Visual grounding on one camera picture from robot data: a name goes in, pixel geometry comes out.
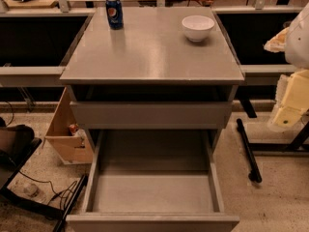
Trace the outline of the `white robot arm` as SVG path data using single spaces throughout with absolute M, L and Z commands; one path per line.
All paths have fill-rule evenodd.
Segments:
M 289 130 L 309 110 L 309 4 L 288 27 L 267 41 L 264 50 L 283 52 L 286 61 L 296 67 L 290 76 L 280 75 L 276 105 L 267 122 L 272 131 Z

